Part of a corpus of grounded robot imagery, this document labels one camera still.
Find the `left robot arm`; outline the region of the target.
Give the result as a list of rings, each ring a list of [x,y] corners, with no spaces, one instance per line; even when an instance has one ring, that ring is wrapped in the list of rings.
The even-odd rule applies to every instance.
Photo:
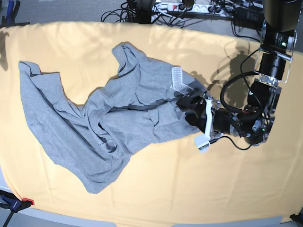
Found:
[[[219,100],[207,92],[178,100],[178,107],[187,113],[186,121],[202,132],[195,138],[201,152],[222,138],[244,138],[249,146],[267,141],[281,93],[279,83],[287,82],[293,61],[301,4],[300,0],[263,1],[264,22],[254,70],[228,80]],[[227,88],[249,76],[255,80],[248,86],[244,108],[227,104],[224,99]]]

